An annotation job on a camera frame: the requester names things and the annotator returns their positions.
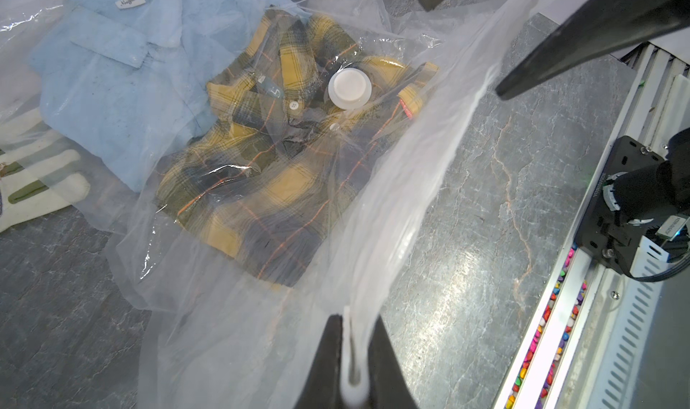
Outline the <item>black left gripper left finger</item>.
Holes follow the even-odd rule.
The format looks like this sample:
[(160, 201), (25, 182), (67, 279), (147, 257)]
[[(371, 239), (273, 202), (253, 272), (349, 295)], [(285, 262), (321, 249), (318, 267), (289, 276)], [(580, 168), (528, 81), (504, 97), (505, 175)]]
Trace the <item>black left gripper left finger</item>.
[(311, 369), (294, 409), (341, 409), (342, 316), (332, 315), (325, 324)]

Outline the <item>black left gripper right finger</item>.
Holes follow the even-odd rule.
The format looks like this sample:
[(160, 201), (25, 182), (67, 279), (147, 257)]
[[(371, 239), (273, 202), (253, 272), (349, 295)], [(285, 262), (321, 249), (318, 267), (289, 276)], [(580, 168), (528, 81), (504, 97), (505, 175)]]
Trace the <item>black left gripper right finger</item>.
[(417, 409), (382, 317), (377, 319), (368, 346), (369, 407)]

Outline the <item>white bag slider clip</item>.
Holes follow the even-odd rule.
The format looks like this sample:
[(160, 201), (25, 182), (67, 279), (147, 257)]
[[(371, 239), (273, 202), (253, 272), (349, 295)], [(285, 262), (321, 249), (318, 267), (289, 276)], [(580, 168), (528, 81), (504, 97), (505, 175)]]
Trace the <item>white bag slider clip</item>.
[(355, 343), (349, 306), (343, 310), (341, 323), (341, 401), (346, 408), (365, 408), (370, 398), (368, 350)]

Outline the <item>yellow plaid shirt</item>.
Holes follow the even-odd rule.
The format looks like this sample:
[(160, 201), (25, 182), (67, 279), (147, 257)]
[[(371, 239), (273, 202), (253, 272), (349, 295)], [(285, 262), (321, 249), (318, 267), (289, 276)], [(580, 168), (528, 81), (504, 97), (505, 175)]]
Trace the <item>yellow plaid shirt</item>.
[[(342, 110), (340, 69), (372, 95)], [(425, 103), (436, 65), (368, 53), (326, 15), (267, 10), (247, 48), (207, 84), (217, 121), (179, 153), (156, 192), (183, 229), (248, 274), (291, 287)]]

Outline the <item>clear plastic vacuum bag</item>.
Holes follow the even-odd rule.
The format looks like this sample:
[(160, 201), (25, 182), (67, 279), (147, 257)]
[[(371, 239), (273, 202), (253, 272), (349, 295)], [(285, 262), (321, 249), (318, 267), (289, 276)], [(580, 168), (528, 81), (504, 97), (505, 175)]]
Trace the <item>clear plastic vacuum bag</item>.
[[(538, 1), (489, 0), (395, 17), (383, 0), (289, 0), (263, 12), (261, 20), (271, 8), (303, 19), (326, 15), (368, 53), (438, 68), (422, 110), (291, 287), (248, 274), (158, 206), (157, 189), (175, 157), (207, 132), (162, 155), (139, 191), (62, 134), (79, 151), (78, 171), (91, 186), (73, 205), (111, 233), (115, 280), (134, 306), (152, 312), (141, 357), (143, 407), (291, 407), (327, 317), (342, 316), (346, 306), (355, 343), (368, 350), (457, 147)], [(41, 113), (41, 78), (29, 58), (67, 2), (1, 1), (1, 123), (35, 108)]]

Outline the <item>light blue shirt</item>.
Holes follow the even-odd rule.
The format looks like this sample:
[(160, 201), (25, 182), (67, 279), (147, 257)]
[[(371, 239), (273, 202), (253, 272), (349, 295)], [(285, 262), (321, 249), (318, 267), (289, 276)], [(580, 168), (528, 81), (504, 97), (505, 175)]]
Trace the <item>light blue shirt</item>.
[(215, 118), (206, 83), (289, 0), (68, 0), (32, 50), (41, 114), (139, 191), (162, 155)]

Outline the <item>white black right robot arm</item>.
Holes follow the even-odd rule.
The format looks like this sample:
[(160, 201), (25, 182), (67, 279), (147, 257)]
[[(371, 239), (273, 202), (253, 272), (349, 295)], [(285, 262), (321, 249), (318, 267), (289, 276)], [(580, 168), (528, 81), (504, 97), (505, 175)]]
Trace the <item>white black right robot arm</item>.
[[(689, 26), (689, 0), (587, 0), (504, 78), (510, 100), (578, 65)], [(672, 216), (689, 213), (689, 131), (661, 157), (630, 137), (617, 139), (576, 242), (605, 267), (632, 278), (640, 239)]]

